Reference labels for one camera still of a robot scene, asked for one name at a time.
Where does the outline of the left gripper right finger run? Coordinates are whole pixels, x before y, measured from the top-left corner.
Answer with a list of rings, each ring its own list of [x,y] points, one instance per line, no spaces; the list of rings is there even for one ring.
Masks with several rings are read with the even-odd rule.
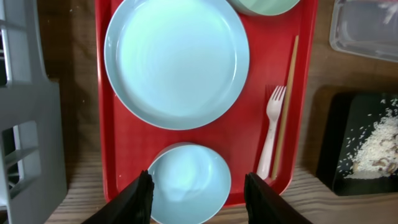
[[[249,224],[312,224],[253,172],[245,175],[244,200]]]

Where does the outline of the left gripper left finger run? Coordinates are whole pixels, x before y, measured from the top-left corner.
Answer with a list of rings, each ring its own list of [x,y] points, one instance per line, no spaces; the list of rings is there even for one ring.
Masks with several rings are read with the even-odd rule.
[[[152,176],[143,170],[117,197],[82,224],[149,224],[153,196]]]

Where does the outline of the white plastic fork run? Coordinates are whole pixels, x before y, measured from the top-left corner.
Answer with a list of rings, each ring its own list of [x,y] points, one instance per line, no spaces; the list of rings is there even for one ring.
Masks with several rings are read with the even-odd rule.
[[[267,103],[266,115],[269,119],[269,127],[256,171],[256,174],[262,180],[267,179],[267,177],[269,176],[277,122],[279,120],[280,112],[282,109],[285,91],[285,86],[276,86]]]

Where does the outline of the wooden chopstick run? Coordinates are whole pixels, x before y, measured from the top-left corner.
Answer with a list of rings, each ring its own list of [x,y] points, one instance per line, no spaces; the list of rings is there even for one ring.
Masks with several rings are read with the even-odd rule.
[[[292,86],[293,86],[293,82],[294,82],[295,63],[296,63],[296,59],[297,59],[298,43],[299,43],[299,36],[296,35],[295,40],[294,40],[293,50],[292,50],[292,56],[290,59],[290,67],[289,67],[289,73],[288,73],[288,77],[287,77],[287,85],[286,85],[284,103],[283,103],[283,108],[282,108],[282,116],[280,117],[279,135],[278,135],[277,145],[276,145],[276,149],[275,149],[274,166],[273,166],[272,174],[271,174],[272,180],[276,180],[276,177],[278,175],[279,166],[280,166],[280,158],[281,158],[281,154],[282,154],[282,148],[284,146],[284,136],[285,136],[286,125],[287,125],[287,115],[289,112]]]

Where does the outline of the small light blue bowl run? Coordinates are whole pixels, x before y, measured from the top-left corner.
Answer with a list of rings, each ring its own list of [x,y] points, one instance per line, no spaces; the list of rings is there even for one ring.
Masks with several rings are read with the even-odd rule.
[[[231,172],[223,157],[191,142],[166,147],[148,171],[154,182],[151,218],[158,223],[205,223],[231,191]]]

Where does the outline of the leftover rice with scraps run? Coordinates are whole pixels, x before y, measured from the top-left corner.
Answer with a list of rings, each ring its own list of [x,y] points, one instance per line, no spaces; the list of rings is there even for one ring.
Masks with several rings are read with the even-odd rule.
[[[372,100],[355,111],[337,174],[344,179],[397,176],[397,98]]]

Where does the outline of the large light blue plate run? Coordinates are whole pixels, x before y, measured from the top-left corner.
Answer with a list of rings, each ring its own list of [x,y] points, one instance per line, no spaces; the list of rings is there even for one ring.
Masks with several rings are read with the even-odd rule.
[[[188,130],[227,112],[249,70],[248,38],[225,0],[123,1],[104,40],[122,104],[160,128]]]

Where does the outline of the light green bowl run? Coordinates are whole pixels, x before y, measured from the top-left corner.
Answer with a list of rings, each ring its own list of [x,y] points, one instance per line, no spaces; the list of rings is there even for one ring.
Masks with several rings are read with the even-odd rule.
[[[300,0],[228,0],[240,13],[249,16],[277,16],[295,7]]]

